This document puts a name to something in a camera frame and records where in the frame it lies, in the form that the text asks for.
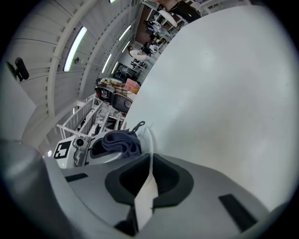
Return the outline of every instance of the desk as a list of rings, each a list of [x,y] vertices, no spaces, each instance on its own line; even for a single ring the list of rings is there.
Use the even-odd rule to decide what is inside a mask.
[[[144,120],[156,152],[218,170],[272,210],[297,183],[295,52],[263,7],[200,18],[158,58],[127,114],[127,128]]]

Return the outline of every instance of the plaid shirt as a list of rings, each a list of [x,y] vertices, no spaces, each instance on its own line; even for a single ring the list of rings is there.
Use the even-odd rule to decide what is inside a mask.
[[[111,79],[103,79],[101,81],[101,83],[112,86],[113,88],[115,88],[116,92],[121,94],[121,95],[124,95],[124,96],[128,95],[128,91],[126,89],[126,86],[123,83],[120,83],[120,82],[117,82],[117,81],[114,81],[114,80],[111,80]]]

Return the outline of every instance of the folded towel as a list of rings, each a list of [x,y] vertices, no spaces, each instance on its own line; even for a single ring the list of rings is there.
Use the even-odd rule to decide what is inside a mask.
[[[127,130],[110,131],[102,140],[103,148],[108,152],[122,152],[122,158],[141,155],[140,141],[135,132],[144,123],[144,121],[140,122],[132,132]]]

